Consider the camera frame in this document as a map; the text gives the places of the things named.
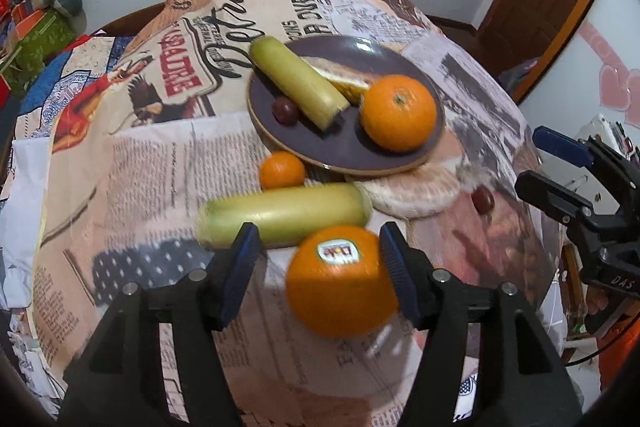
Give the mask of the large orange with sticker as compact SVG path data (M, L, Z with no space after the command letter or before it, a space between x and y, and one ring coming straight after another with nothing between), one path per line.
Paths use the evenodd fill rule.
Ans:
M304 239L288 265L285 292L294 317L331 339L367 335L398 308L378 236L353 225Z

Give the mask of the dark red grape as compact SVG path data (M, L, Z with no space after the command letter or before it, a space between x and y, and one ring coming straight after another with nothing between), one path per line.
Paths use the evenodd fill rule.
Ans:
M299 120L297 105L286 96L279 96L274 100L271 113L274 119L285 127L292 127Z
M486 185L478 186L471 194L475 210L481 216L488 215L495 208L494 194Z

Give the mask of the small mandarin near plate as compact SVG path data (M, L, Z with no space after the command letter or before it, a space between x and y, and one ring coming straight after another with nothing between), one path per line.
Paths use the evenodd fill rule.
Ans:
M258 178L263 190L301 186L305 183L306 168L295 155L279 150L262 162Z

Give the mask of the newspaper print tablecloth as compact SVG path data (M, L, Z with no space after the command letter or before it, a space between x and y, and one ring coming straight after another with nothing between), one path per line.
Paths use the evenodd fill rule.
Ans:
M341 130L298 124L294 141L250 62L263 36L359 72L423 81L444 119L405 157L358 139L350 103ZM305 186L447 168L460 182L449 208L407 220L372 205L365 228L394 221L462 281L510 281L533 306L546 297L561 232L514 192L518 174L540 166L532 132L510 95L409 0L167 0L55 121L32 319L58 384L122 286L164 288L209 262L194 235L198 210L258 193L274 150L303 161ZM471 199L480 185L495 197L485 216Z

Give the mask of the green patterned box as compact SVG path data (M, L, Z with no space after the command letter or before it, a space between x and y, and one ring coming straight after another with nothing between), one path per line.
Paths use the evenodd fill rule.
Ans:
M6 40L1 79L14 98L24 98L46 65L76 40L76 32L55 10L38 10L24 18Z

